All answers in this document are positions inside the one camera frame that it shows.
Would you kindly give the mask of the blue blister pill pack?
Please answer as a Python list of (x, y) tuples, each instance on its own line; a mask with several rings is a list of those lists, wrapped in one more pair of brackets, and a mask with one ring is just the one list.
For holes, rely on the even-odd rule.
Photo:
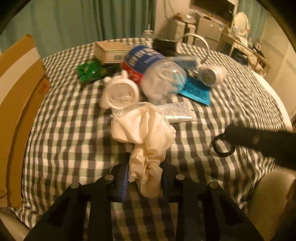
[(207, 106), (211, 104), (210, 87), (204, 85), (196, 78), (188, 77), (179, 94)]

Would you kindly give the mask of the white cloth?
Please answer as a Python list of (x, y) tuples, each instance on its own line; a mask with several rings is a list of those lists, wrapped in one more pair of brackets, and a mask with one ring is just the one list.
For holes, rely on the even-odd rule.
[(134, 144), (128, 181), (135, 182), (146, 198), (160, 196), (163, 172), (160, 163), (176, 138), (175, 128), (160, 109), (149, 102), (140, 102), (113, 111), (111, 135), (120, 143)]

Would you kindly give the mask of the clear jar blue red label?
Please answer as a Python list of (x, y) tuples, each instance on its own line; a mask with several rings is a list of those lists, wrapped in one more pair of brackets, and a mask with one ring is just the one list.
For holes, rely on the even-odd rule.
[(156, 50), (133, 47), (123, 58), (123, 70), (153, 104), (164, 104), (178, 94), (187, 80), (186, 71)]

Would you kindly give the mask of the dark glass jar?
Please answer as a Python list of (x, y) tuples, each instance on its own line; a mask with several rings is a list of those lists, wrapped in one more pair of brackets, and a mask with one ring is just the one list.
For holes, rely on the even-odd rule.
[(152, 48), (166, 57), (176, 55), (176, 42), (172, 40), (156, 38), (153, 40)]

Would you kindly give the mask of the checkered green white bedsheet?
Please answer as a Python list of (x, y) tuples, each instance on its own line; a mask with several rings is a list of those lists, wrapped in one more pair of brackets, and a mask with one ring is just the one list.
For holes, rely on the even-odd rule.
[[(33, 228), (73, 182), (96, 181), (118, 163), (132, 144), (110, 135), (111, 111), (101, 109), (101, 80), (82, 84), (76, 68), (93, 58), (94, 45), (67, 49), (43, 59), (51, 89), (35, 118), (23, 165), (23, 203), (13, 213)], [(276, 168), (273, 159), (240, 148), (220, 159), (211, 140), (231, 123), (265, 130), (291, 130), (284, 105), (261, 76), (229, 56), (211, 51), (207, 64), (224, 66), (226, 79), (210, 91), (210, 106), (193, 103), (197, 118), (176, 123), (166, 160), (194, 181), (219, 183), (243, 210), (261, 178)], [(174, 240), (177, 206), (146, 199), (132, 183), (123, 203), (112, 206), (115, 240)]]

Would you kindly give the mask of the white dressing table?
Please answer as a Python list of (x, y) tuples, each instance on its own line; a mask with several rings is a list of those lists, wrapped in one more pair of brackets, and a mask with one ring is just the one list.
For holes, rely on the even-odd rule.
[(270, 62), (256, 50), (245, 46), (234, 37), (224, 33), (221, 35), (217, 50), (233, 58), (236, 53), (240, 53), (246, 58), (249, 67), (262, 77), (265, 77), (271, 68)]

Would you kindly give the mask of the white oval mirror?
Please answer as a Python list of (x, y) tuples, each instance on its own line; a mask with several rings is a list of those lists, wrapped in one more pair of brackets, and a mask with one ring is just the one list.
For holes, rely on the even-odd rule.
[(244, 12), (238, 12), (232, 23), (233, 30), (237, 29), (237, 35), (245, 36), (249, 29), (248, 17)]

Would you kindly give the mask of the small grey refrigerator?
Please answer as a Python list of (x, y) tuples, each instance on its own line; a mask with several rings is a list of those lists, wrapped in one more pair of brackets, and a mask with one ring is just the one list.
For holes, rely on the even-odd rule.
[(221, 25), (200, 15), (196, 15), (195, 19), (195, 33), (202, 36), (207, 41), (210, 50), (216, 51), (224, 29), (224, 25)]

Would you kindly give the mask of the white alarm clock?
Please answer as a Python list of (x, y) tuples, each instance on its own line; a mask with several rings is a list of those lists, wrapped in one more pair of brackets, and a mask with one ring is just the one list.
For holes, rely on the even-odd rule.
[(139, 102), (138, 85), (128, 78), (126, 70), (112, 78), (105, 77), (103, 81), (105, 85), (100, 99), (101, 108), (122, 109)]

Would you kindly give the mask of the brown cardboard box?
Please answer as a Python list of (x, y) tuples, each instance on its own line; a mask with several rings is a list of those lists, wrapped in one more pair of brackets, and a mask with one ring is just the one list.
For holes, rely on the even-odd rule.
[(50, 87), (31, 35), (1, 54), (1, 207), (18, 208), (22, 203), (27, 141)]

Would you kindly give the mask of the green snack packet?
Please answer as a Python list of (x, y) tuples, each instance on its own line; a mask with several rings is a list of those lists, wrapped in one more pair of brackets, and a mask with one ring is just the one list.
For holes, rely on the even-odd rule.
[(81, 83), (89, 83), (118, 73), (120, 64), (102, 64), (98, 59), (92, 59), (77, 66), (76, 70)]

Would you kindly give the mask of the white suitcase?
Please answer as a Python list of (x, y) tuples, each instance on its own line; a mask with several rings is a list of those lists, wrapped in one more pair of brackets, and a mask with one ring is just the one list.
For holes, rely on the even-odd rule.
[(195, 24), (191, 23), (184, 23), (182, 21), (177, 20), (169, 20), (167, 31), (167, 38), (169, 40), (177, 41), (180, 37), (182, 37), (185, 34), (194, 34), (196, 31), (196, 26)]

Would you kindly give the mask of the large clear water bottle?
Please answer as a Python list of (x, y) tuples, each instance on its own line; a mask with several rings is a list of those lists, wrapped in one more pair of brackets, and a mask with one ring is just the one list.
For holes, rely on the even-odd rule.
[(144, 38), (146, 41), (152, 41), (154, 39), (153, 30), (144, 30), (142, 38)]

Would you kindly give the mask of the beige rectangular paper box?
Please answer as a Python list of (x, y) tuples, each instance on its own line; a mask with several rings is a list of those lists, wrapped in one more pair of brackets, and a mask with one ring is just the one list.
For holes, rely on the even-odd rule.
[(121, 63), (131, 46), (122, 42), (95, 42), (94, 56), (102, 64)]

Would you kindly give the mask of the green curtain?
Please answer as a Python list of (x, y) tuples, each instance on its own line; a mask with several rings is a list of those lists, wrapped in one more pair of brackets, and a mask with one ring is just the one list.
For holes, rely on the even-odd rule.
[(154, 29), (156, 1), (29, 1), (1, 32), (1, 52), (26, 34), (41, 57)]

